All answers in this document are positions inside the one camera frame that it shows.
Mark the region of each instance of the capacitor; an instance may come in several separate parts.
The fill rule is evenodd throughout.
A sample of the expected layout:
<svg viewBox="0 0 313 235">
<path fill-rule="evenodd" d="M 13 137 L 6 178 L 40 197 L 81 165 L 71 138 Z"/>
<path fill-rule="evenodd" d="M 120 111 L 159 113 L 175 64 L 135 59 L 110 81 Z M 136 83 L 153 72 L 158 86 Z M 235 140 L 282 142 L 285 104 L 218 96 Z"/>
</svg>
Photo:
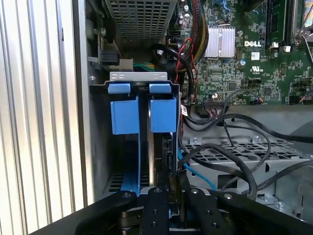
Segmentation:
<svg viewBox="0 0 313 235">
<path fill-rule="evenodd" d="M 246 60 L 242 59 L 239 61 L 240 66 L 245 66 L 246 65 Z"/>
<path fill-rule="evenodd" d="M 238 34 L 239 37 L 242 37 L 243 34 L 244 34 L 244 32 L 243 32 L 242 30 L 239 30 L 239 31 L 237 32 L 237 34 Z"/>
<path fill-rule="evenodd" d="M 271 57 L 272 59 L 277 58 L 277 57 L 278 57 L 277 51 L 276 51 L 276 50 L 275 50 L 275 51 L 272 51 L 272 53 L 270 54 L 270 57 Z"/>
<path fill-rule="evenodd" d="M 214 93 L 214 94 L 212 95 L 212 99 L 216 99 L 217 97 L 218 97 L 217 93 Z"/>
</svg>

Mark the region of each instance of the ribbed metal surface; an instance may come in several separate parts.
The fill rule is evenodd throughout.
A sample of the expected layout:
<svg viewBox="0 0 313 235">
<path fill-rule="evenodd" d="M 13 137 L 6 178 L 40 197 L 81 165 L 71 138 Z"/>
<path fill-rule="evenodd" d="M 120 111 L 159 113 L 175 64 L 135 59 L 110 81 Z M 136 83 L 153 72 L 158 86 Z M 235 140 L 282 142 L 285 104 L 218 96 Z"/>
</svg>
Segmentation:
<svg viewBox="0 0 313 235">
<path fill-rule="evenodd" d="M 0 30 L 0 224 L 24 235 L 84 206 L 72 2 L 2 0 Z"/>
<path fill-rule="evenodd" d="M 149 47 L 165 35 L 176 0 L 106 0 L 124 44 Z"/>
<path fill-rule="evenodd" d="M 235 28 L 228 25 L 209 26 L 209 43 L 205 57 L 231 58 L 235 55 Z"/>
</svg>

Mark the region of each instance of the motherboard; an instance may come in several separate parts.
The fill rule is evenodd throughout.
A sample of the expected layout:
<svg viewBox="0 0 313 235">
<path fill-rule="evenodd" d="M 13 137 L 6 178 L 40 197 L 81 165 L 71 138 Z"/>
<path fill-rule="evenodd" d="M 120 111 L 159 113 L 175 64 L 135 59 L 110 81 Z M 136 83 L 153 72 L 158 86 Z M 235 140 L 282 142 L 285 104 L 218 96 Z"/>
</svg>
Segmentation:
<svg viewBox="0 0 313 235">
<path fill-rule="evenodd" d="M 290 27 L 285 23 L 286 17 L 291 17 L 286 1 L 268 1 L 250 12 L 244 12 L 238 0 L 224 1 L 225 4 L 213 0 L 203 2 L 210 34 L 206 56 L 197 64 L 198 73 L 194 72 L 198 78 L 195 105 L 223 102 L 239 89 L 253 91 L 265 105 L 313 102 L 311 62 L 304 46 L 295 44 L 292 29 L 286 28 Z M 294 24 L 300 26 L 303 20 L 300 1 L 296 13 Z M 191 33 L 192 15 L 184 1 L 179 4 L 179 15 L 180 25 L 176 29 L 185 39 Z M 216 30 L 220 34 L 223 30 L 234 34 L 234 48 L 230 48 L 233 55 L 214 55 L 214 40 L 219 40 L 218 36 L 214 38 Z M 231 40 L 217 43 L 229 47 Z M 255 96 L 241 93 L 233 98 L 232 104 L 256 104 Z"/>
</svg>

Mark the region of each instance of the dell logo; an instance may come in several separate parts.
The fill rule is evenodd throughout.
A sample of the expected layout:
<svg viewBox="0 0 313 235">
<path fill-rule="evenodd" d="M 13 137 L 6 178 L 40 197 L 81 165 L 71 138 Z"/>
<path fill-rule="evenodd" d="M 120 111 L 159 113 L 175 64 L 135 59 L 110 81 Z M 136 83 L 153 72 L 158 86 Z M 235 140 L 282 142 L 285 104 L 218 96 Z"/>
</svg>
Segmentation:
<svg viewBox="0 0 313 235">
<path fill-rule="evenodd" d="M 261 47 L 260 41 L 245 41 L 245 47 Z"/>
</svg>

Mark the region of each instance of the heatsink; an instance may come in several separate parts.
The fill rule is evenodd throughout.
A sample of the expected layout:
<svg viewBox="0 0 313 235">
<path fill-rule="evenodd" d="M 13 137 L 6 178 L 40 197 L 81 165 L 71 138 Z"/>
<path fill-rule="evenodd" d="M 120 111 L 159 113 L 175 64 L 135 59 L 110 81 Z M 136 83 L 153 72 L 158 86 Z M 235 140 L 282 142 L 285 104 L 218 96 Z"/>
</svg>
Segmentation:
<svg viewBox="0 0 313 235">
<path fill-rule="evenodd" d="M 106 0 L 123 44 L 128 47 L 150 47 L 159 43 L 176 3 L 176 0 Z"/>
<path fill-rule="evenodd" d="M 235 27 L 228 24 L 209 26 L 209 43 L 205 51 L 208 58 L 231 58 L 235 56 Z"/>
</svg>

